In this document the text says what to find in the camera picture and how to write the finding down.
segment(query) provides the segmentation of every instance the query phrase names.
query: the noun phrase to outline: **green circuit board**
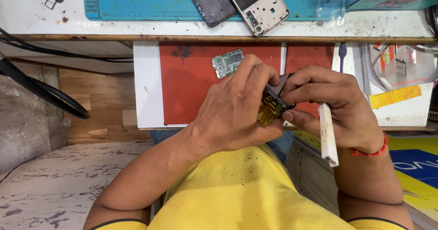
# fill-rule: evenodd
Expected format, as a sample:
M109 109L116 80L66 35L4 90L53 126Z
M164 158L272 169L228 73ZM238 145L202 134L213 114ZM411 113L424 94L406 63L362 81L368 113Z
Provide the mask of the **green circuit board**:
M233 50L221 56L211 59L213 68L216 70L218 79L230 76L239 66L244 54L241 49Z

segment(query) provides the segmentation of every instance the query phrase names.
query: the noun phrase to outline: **red mat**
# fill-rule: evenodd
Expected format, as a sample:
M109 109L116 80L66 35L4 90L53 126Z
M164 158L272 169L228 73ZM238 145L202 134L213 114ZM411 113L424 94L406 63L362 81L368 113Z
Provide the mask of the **red mat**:
M211 59L235 49L257 55L280 72L280 43L159 43L165 125L196 118L208 89L221 82Z
M334 43L288 43L285 74L295 73L306 65L318 65L331 69L333 62ZM319 117L319 104L299 103L296 110L304 110Z

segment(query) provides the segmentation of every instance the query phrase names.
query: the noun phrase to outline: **concrete wall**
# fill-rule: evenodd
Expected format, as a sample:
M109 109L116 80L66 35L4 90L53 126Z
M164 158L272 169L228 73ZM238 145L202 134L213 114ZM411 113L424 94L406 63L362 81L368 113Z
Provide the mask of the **concrete wall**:
M26 75L59 87L57 69L14 64ZM47 105L14 80L0 76L0 173L67 144L62 113Z

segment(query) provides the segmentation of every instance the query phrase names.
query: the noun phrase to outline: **jeans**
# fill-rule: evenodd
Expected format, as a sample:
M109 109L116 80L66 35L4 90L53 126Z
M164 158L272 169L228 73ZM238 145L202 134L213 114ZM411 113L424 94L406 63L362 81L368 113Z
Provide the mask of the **jeans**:
M151 130L150 135L152 140L157 145L163 142L166 138L174 135L175 133L181 131L181 129L171 129L171 130ZM280 159L281 163L284 165L287 161L289 155L289 149L293 142L293 131L284 131L280 138L276 138L266 144L271 148L274 154Z

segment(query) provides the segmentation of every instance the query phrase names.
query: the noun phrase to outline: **black cable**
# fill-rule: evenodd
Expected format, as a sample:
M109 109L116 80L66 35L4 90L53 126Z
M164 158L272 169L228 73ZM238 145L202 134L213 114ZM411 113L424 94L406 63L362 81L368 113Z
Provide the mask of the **black cable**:
M40 53L44 53L44 54L51 54L51 55L56 55L56 56L95 59L95 60L101 60L101 61L106 61L106 62L115 62L115 63L132 63L132 62L134 62L134 61L116 61L119 59L133 59L133 57L92 57L92 56L88 56L88 55L77 54L77 53L72 53L72 52L67 52L67 51L62 51L62 50L57 50L57 49L48 49L48 48L38 47L38 46L35 46L32 44L26 43L26 42L22 41L21 39L18 39L16 37L12 36L11 34L7 33L2 28L0 28L0 32L2 34L4 34L6 37L8 37L9 39L11 39L19 44L12 43L12 42L6 41L4 39L0 39L1 42L6 43L10 46L20 48L20 49L30 50L30 51L34 51L34 52L40 52Z
M432 30L434 31L435 38L438 39L438 23L437 23L437 17L435 15L435 5L430 6L427 8L428 16L429 16L429 23L432 27Z
M24 161L24 162L22 162L22 163L20 163L19 165L17 165L16 167L14 167L11 171L9 171L9 173L0 181L0 183L2 183L3 181L4 181L4 179L6 179L9 175L10 175L10 173L12 173L12 171L14 171L16 168L18 168L19 166L21 166L21 165L23 165L23 164L25 164L25 163L28 163L28 162L30 162L30 161L33 161L33 160L35 160L35 159L37 159L37 158L39 158L39 156L35 156L35 157L32 157L32 158L30 158L29 160L26 160L26 161Z
M90 113L62 91L25 75L0 52L0 75L9 76L31 93L55 107L81 119L89 119Z
M99 60L99 61L112 62L112 63L133 63L134 62L134 61L113 61L113 60L107 59L108 57L91 57L91 56L82 55L82 54L75 54L75 53L73 53L73 55L72 55L70 52L68 54L66 54L65 51L61 51L61 50L59 50L59 53L53 53L53 52L50 52L50 51L30 48L30 47L26 47L26 46L23 46L23 45L20 45L20 44L12 43L12 42L6 41L6 40L4 40L2 38L0 38L0 41L5 43L5 44L8 44L10 46L16 47L16 48L30 50L30 51L44 53L44 54L51 54L51 55L56 55L56 56L84 58L84 59L95 59L95 60ZM112 59L131 59L131 57L114 57Z

